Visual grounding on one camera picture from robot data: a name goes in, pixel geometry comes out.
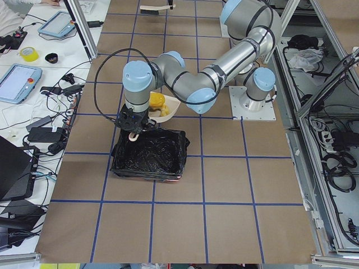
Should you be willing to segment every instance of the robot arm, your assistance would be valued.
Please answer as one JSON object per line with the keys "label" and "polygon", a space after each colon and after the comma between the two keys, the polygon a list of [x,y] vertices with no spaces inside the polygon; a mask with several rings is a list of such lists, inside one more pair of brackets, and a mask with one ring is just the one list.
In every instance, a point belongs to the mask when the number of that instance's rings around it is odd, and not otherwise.
{"label": "robot arm", "polygon": [[265,100],[274,86],[274,74],[256,68],[253,62],[279,41],[282,24],[278,14],[258,0],[228,0],[220,20],[227,25],[235,46],[196,75],[185,69],[177,52],[160,55],[151,66],[142,61],[126,64],[122,80],[126,103],[117,126],[137,134],[145,129],[150,91],[163,85],[199,114],[213,106],[219,91],[233,78],[247,86],[250,102]]}

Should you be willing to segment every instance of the black container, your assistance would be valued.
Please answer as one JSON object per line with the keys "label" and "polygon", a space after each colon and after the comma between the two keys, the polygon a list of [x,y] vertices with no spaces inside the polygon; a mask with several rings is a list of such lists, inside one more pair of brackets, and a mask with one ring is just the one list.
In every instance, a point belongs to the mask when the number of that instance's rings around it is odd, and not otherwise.
{"label": "black container", "polygon": [[178,181],[183,173],[187,147],[184,131],[154,128],[142,132],[135,142],[121,130],[112,156],[111,171],[119,177]]}

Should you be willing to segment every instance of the metal mounting plate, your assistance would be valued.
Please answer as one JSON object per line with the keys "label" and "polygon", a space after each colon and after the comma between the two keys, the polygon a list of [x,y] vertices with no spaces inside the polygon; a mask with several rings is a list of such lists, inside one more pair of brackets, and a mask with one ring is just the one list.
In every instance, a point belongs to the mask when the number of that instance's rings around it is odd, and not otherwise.
{"label": "metal mounting plate", "polygon": [[225,24],[220,24],[220,32],[222,33],[223,38],[230,38],[227,26]]}
{"label": "metal mounting plate", "polygon": [[[240,104],[240,97],[247,90],[243,86],[230,86],[229,87],[229,97],[231,98],[231,107],[232,107],[232,116],[233,120],[265,120],[265,121],[275,121],[275,113],[273,109],[273,104],[271,102],[265,103],[261,111],[250,112],[244,109]],[[269,100],[271,97],[268,94],[265,100]]]}

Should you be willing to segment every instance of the black cup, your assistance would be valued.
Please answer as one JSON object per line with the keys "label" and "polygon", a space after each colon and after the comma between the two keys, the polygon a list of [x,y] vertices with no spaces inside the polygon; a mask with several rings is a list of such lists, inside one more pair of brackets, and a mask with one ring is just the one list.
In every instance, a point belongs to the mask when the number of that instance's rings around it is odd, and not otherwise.
{"label": "black cup", "polygon": [[50,53],[45,56],[45,60],[49,63],[57,63],[58,55],[56,53]]}

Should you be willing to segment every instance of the blue tape grid line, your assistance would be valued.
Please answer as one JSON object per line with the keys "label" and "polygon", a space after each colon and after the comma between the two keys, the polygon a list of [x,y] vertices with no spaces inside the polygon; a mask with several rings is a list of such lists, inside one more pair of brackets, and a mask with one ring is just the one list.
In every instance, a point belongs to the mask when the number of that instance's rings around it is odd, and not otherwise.
{"label": "blue tape grid line", "polygon": [[302,203],[235,203],[235,202],[169,202],[169,201],[121,201],[121,200],[63,200],[51,199],[54,203],[118,203],[141,205],[207,205],[207,206],[303,206]]}
{"label": "blue tape grid line", "polygon": [[[195,1],[195,25],[196,25],[196,55],[197,55],[197,72],[200,71],[199,63],[199,46],[198,46],[198,26],[197,26],[197,2]],[[206,217],[206,195],[205,195],[205,182],[204,182],[204,160],[203,160],[203,139],[202,139],[202,115],[199,115],[200,123],[200,148],[201,148],[201,180],[202,180],[202,201],[203,201],[203,230],[204,230],[204,251],[206,263],[209,263],[208,256],[208,239],[207,239],[207,217]]]}
{"label": "blue tape grid line", "polygon": [[[105,34],[105,35],[126,35],[128,33],[126,32],[102,32],[101,34]],[[217,39],[221,39],[221,36],[217,36],[217,35],[183,35],[183,34],[150,34],[150,33],[134,33],[134,35],[155,35],[155,36],[184,36],[184,37],[189,37],[189,38],[217,38]]]}
{"label": "blue tape grid line", "polygon": [[[110,54],[107,53],[99,53],[99,55],[104,55],[104,56],[109,56]],[[126,55],[114,55],[114,57],[127,57]],[[146,56],[148,59],[155,59],[158,57],[158,55],[155,56]],[[142,56],[138,56],[138,55],[131,55],[131,58],[142,58]],[[192,58],[192,57],[183,57],[183,59],[185,60],[205,60],[205,61],[215,61],[217,59],[215,58]]]}
{"label": "blue tape grid line", "polygon": [[[67,151],[65,154],[78,154],[78,155],[110,155],[110,152],[71,152]],[[289,156],[225,156],[225,155],[187,155],[187,157],[203,157],[203,158],[227,158],[227,159],[285,159],[291,160],[292,158]]]}
{"label": "blue tape grid line", "polygon": [[[137,9],[139,9],[139,7],[140,7],[140,0],[137,0]],[[135,32],[136,20],[137,20],[137,15],[135,17],[134,27],[132,29],[130,48],[132,48],[132,41],[134,39],[133,33]],[[130,51],[128,51],[128,53],[127,53],[127,61],[129,60],[129,58],[130,58]],[[120,111],[120,106],[121,106],[121,101],[122,101],[122,94],[123,94],[123,85],[122,85],[122,90],[121,90],[121,96],[119,98],[119,103],[118,103],[118,108],[117,108],[117,115],[118,115],[118,113]],[[113,148],[114,139],[115,139],[115,136],[116,136],[116,129],[117,129],[117,127],[115,126],[114,130],[113,130],[113,135],[112,135],[111,147],[110,147],[109,150],[112,150],[112,148]],[[101,219],[101,213],[102,213],[102,205],[103,205],[103,201],[104,201],[104,195],[105,195],[105,190],[106,190],[106,185],[107,185],[107,177],[108,177],[110,163],[111,163],[111,156],[108,157],[108,162],[107,162],[105,181],[104,181],[103,189],[102,189],[101,203],[100,203],[100,208],[99,208],[99,213],[98,213],[98,218],[97,218],[97,223],[96,223],[95,236],[94,236],[93,248],[92,248],[92,251],[91,251],[90,263],[93,262],[94,255],[95,255],[96,241],[97,241],[97,235],[98,235],[98,230],[99,230],[99,225],[100,225],[100,219]]]}
{"label": "blue tape grid line", "polygon": [[[141,14],[122,14],[122,13],[109,13],[110,15],[133,15],[135,16],[135,22],[134,22],[134,27],[132,29],[132,33],[102,33],[102,34],[131,34],[131,42],[130,42],[130,47],[132,47],[132,43],[133,43],[133,38],[135,35],[160,35],[160,36],[164,36],[164,43],[163,43],[163,51],[165,50],[165,39],[166,36],[189,36],[189,37],[195,37],[196,38],[196,54],[197,57],[196,58],[185,58],[184,59],[193,59],[197,61],[197,71],[199,71],[199,61],[200,60],[215,60],[215,59],[208,59],[208,58],[199,58],[199,42],[198,42],[198,38],[222,38],[220,36],[198,36],[198,28],[197,28],[197,19],[198,18],[215,18],[218,19],[217,17],[200,17],[197,16],[197,1],[204,1],[204,2],[222,2],[222,1],[209,1],[209,0],[195,0],[195,25],[196,25],[196,35],[172,35],[172,34],[167,34],[166,30],[167,30],[167,19],[168,17],[192,17],[192,16],[178,16],[178,15],[169,15],[168,12],[166,11],[165,15],[160,15],[160,16],[164,16],[165,17],[165,29],[164,29],[164,34],[141,34],[141,33],[135,33],[135,27],[136,27],[136,21],[137,21],[137,17],[138,16],[147,16],[147,15],[141,15]],[[139,5],[140,5],[140,0],[137,0],[137,10],[139,10]],[[128,53],[128,55],[115,55],[115,57],[127,57],[127,61],[130,58],[130,52]],[[121,82],[104,82],[104,81],[99,81],[98,84],[120,84],[122,85]],[[120,106],[121,106],[121,100],[122,100],[122,94],[123,91],[121,91],[121,96],[120,96],[120,101],[119,101],[119,106],[118,106],[118,112],[120,110]],[[99,114],[96,113],[79,113],[79,115],[90,115],[90,116],[96,116]],[[107,114],[110,116],[117,116],[118,114]],[[107,185],[107,179],[108,179],[108,172],[109,172],[109,167],[110,167],[110,163],[111,163],[111,154],[109,152],[66,152],[66,154],[87,154],[87,155],[109,155],[109,159],[108,159],[108,163],[107,163],[107,171],[105,174],[105,180],[104,180],[104,184],[103,184],[103,190],[102,190],[102,196],[101,196],[101,200],[51,200],[51,202],[62,202],[62,203],[70,203],[70,202],[76,202],[76,203],[99,203],[99,213],[98,213],[98,219],[96,222],[96,229],[95,229],[95,235],[94,235],[94,241],[93,241],[93,248],[91,251],[91,257],[90,257],[90,262],[93,262],[94,260],[94,255],[95,255],[95,250],[96,250],[96,240],[97,240],[97,236],[98,236],[98,230],[99,230],[99,226],[100,226],[100,219],[101,219],[101,214],[102,214],[102,207],[104,203],[112,203],[112,204],[141,204],[141,205],[151,205],[151,217],[150,217],[150,235],[149,235],[149,256],[148,256],[148,262],[151,262],[152,260],[152,245],[153,245],[153,227],[154,227],[154,210],[155,210],[155,205],[202,205],[203,206],[203,220],[204,220],[204,247],[205,247],[205,259],[206,259],[206,263],[209,263],[209,254],[208,254],[208,237],[207,237],[207,227],[206,227],[206,205],[230,205],[230,206],[252,206],[254,209],[254,216],[255,216],[255,222],[256,222],[256,230],[257,230],[257,237],[258,237],[258,241],[259,241],[259,247],[260,247],[260,254],[261,254],[261,260],[262,263],[265,262],[264,259],[264,253],[263,253],[263,246],[261,243],[261,237],[260,237],[260,229],[259,229],[259,223],[258,223],[258,218],[257,218],[257,210],[256,207],[257,206],[303,206],[303,204],[301,203],[256,203],[255,202],[255,198],[254,198],[254,192],[253,192],[253,186],[252,186],[252,180],[251,180],[251,172],[250,172],[250,164],[249,164],[249,159],[291,159],[291,157],[289,156],[248,156],[248,152],[247,152],[247,146],[246,146],[246,136],[245,136],[245,131],[244,131],[244,126],[243,126],[243,120],[241,120],[241,127],[242,127],[242,135],[243,135],[243,143],[244,143],[244,147],[245,147],[245,156],[220,156],[220,155],[204,155],[203,154],[203,140],[202,140],[202,119],[232,119],[231,117],[206,117],[206,116],[175,116],[176,118],[199,118],[199,124],[200,124],[200,148],[201,148],[201,155],[189,155],[188,157],[200,157],[201,158],[201,180],[202,180],[202,202],[169,202],[169,201],[156,201],[155,200],[155,189],[156,189],[156,182],[153,183],[153,193],[152,193],[152,200],[151,201],[109,201],[109,200],[105,200],[104,196],[105,196],[105,189],[106,189],[106,185]],[[113,137],[112,137],[112,143],[111,143],[111,149],[113,148],[114,145],[114,139],[116,136],[116,127],[114,128],[113,131]],[[248,177],[249,177],[249,181],[250,181],[250,188],[251,188],[251,195],[252,195],[252,202],[251,203],[234,203],[234,202],[207,202],[205,199],[205,172],[204,172],[204,159],[205,158],[243,158],[246,159],[247,162],[247,170],[248,170]]]}
{"label": "blue tape grid line", "polygon": [[155,193],[156,193],[156,182],[153,183],[152,188],[152,201],[151,201],[151,224],[150,224],[150,242],[149,242],[149,251],[148,251],[148,262],[152,261],[152,238],[153,238],[153,216],[155,211]]}
{"label": "blue tape grid line", "polygon": [[256,222],[256,229],[257,229],[257,237],[258,237],[258,243],[259,243],[260,256],[261,256],[261,259],[262,259],[262,263],[264,263],[265,260],[264,260],[263,246],[262,246],[262,241],[261,241],[261,238],[260,238],[258,215],[257,215],[257,210],[256,210],[256,205],[255,205],[255,198],[254,198],[254,191],[253,191],[253,183],[252,183],[252,178],[251,178],[251,169],[250,169],[249,158],[248,158],[247,143],[246,143],[246,134],[245,134],[245,127],[244,127],[244,124],[243,124],[243,118],[241,119],[241,127],[242,127],[242,135],[243,135],[243,144],[244,144],[244,147],[245,147],[247,170],[248,170],[248,178],[249,178],[249,184],[250,184],[250,188],[251,188],[251,195],[252,195],[252,202],[253,202],[253,211],[254,211],[254,218],[255,218],[255,222]]}

